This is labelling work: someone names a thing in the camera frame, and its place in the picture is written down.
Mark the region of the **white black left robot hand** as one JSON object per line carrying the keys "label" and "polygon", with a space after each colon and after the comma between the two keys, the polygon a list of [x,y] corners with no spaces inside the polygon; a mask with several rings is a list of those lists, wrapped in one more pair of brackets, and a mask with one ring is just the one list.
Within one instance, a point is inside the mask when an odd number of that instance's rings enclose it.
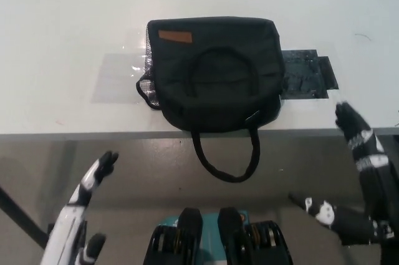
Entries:
{"label": "white black left robot hand", "polygon": [[88,241],[85,239],[85,214],[95,190],[105,177],[113,173],[118,157],[117,152],[105,152],[82,177],[55,221],[41,264],[96,263],[107,237],[95,233]]}

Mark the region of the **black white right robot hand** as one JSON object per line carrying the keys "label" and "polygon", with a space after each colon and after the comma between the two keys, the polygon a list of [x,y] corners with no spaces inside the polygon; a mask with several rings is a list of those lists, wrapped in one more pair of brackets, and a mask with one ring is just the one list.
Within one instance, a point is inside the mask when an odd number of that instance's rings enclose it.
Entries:
{"label": "black white right robot hand", "polygon": [[335,115],[358,171],[364,211],[302,193],[288,197],[344,245],[397,242],[398,172],[373,129],[348,102],[338,103]]}

